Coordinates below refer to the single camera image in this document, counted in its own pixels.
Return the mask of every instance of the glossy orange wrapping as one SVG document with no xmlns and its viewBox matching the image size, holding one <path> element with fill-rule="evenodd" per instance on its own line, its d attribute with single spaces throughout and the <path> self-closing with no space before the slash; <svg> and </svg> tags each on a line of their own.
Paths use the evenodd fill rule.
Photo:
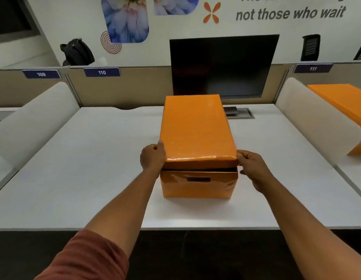
<svg viewBox="0 0 361 280">
<path fill-rule="evenodd" d="M 350 84 L 318 84 L 308 88 L 361 127 L 361 89 Z M 348 155 L 359 154 L 361 142 Z"/>
<path fill-rule="evenodd" d="M 239 162 L 219 95 L 167 96 L 160 139 L 165 198 L 231 198 Z M 210 181 L 187 180 L 192 177 Z"/>
</svg>

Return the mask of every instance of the orange petal decal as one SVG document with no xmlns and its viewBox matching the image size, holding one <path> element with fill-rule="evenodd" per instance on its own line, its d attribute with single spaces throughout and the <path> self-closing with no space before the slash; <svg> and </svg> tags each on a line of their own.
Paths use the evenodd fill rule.
<svg viewBox="0 0 361 280">
<path fill-rule="evenodd" d="M 205 3 L 204 3 L 204 8 L 205 8 L 209 13 L 211 12 L 211 8 L 210 8 L 208 2 L 205 2 Z"/>
<path fill-rule="evenodd" d="M 208 15 L 204 18 L 204 23 L 207 23 L 207 22 L 208 22 L 208 20 L 210 19 L 210 16 L 211 16 L 211 14 L 208 14 Z"/>
<path fill-rule="evenodd" d="M 216 15 L 213 15 L 213 20 L 215 23 L 219 23 L 219 18 Z"/>
<path fill-rule="evenodd" d="M 221 7 L 221 2 L 218 2 L 218 3 L 214 6 L 213 13 L 216 12 L 216 11 L 218 11 L 220 7 Z"/>
</svg>

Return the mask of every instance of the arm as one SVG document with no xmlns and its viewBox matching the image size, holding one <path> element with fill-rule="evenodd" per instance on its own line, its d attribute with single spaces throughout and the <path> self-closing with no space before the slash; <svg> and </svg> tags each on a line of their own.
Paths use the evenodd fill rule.
<svg viewBox="0 0 361 280">
<path fill-rule="evenodd" d="M 238 150 L 242 174 L 267 199 L 305 279 L 361 279 L 361 256 L 323 226 L 270 172 L 262 157 Z"/>
<path fill-rule="evenodd" d="M 113 241 L 129 257 L 142 226 L 144 213 L 153 186 L 165 162 L 162 141 L 142 150 L 140 157 L 143 172 L 126 189 L 109 202 L 87 224 L 85 229 Z"/>
</svg>

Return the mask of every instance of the forearm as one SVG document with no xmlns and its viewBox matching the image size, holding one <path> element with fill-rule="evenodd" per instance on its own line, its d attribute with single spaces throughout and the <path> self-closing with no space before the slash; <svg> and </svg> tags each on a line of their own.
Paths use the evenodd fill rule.
<svg viewBox="0 0 361 280">
<path fill-rule="evenodd" d="M 86 229 L 119 245 L 130 256 L 158 171 L 146 169 L 87 224 Z"/>
<path fill-rule="evenodd" d="M 263 187 L 305 279 L 361 279 L 361 256 L 323 226 L 280 182 Z"/>
</svg>

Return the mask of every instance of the person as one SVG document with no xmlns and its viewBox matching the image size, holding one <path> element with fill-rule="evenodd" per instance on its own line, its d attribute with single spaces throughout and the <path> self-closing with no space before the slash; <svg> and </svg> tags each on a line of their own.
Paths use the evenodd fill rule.
<svg viewBox="0 0 361 280">
<path fill-rule="evenodd" d="M 361 256 L 323 226 L 270 172 L 262 157 L 238 150 L 241 174 L 267 199 L 305 279 L 361 279 Z M 142 150 L 143 171 L 65 246 L 35 280 L 125 279 L 164 144 Z"/>
</svg>

